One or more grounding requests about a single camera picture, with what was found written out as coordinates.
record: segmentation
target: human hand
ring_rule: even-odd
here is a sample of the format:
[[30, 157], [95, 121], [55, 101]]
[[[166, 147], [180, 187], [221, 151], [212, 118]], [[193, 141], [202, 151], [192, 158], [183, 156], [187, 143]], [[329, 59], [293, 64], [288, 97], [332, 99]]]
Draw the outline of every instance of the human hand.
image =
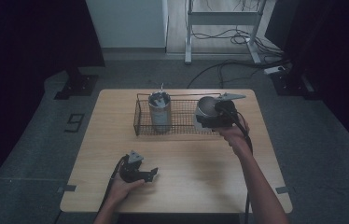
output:
[[[238, 117], [241, 125], [247, 132], [249, 132], [250, 128], [248, 127], [247, 121], [242, 116]], [[230, 147], [232, 147], [235, 155], [237, 155], [238, 157], [241, 156], [243, 152], [250, 151], [250, 148], [244, 138], [244, 134], [237, 126], [215, 128], [214, 130], [216, 132], [219, 132], [220, 135], [224, 137]]]
[[125, 182], [119, 173], [114, 177], [113, 185], [111, 186], [111, 190], [108, 193], [107, 202], [112, 203], [113, 205], [117, 205], [122, 200], [126, 198], [126, 196], [134, 189], [137, 189], [145, 184], [145, 180], [137, 180], [132, 183]]

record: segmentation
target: power strip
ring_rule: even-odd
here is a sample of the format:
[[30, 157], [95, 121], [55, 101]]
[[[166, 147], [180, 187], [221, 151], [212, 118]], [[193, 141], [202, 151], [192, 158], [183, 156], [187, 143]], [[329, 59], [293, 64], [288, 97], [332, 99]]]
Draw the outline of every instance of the power strip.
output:
[[277, 66], [277, 67], [272, 67], [272, 68], [267, 68], [264, 69], [264, 74], [265, 75], [270, 75], [274, 73], [284, 73], [286, 69], [283, 66]]

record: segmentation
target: forearm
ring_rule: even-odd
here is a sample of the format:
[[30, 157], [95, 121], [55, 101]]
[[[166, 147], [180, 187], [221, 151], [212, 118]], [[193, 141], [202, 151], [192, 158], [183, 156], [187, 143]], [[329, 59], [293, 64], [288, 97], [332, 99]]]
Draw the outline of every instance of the forearm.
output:
[[236, 144], [257, 223], [288, 223], [285, 211], [245, 142]]
[[111, 224], [115, 208], [115, 204], [106, 201], [96, 216], [96, 219], [93, 221], [93, 224]]

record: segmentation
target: white wall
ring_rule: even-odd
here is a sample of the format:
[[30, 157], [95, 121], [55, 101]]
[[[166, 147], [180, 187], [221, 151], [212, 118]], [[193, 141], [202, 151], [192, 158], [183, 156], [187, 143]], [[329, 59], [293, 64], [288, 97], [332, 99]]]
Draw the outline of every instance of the white wall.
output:
[[165, 48], [167, 0], [87, 0], [101, 48]]

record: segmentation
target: human arm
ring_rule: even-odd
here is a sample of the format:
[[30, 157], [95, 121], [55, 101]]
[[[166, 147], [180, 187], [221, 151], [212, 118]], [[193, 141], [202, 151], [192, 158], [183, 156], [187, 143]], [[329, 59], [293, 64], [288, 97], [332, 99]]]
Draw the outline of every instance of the human arm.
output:
[[125, 199], [129, 192], [145, 184], [145, 180], [137, 180], [127, 183], [116, 174], [114, 183], [108, 193], [104, 205], [99, 211], [93, 224], [110, 224], [116, 207]]
[[254, 217], [257, 223], [288, 223], [286, 213], [274, 194], [264, 174], [254, 159], [243, 133], [236, 126], [217, 128], [220, 135], [224, 136], [239, 158], [244, 171], [244, 181], [250, 197]]

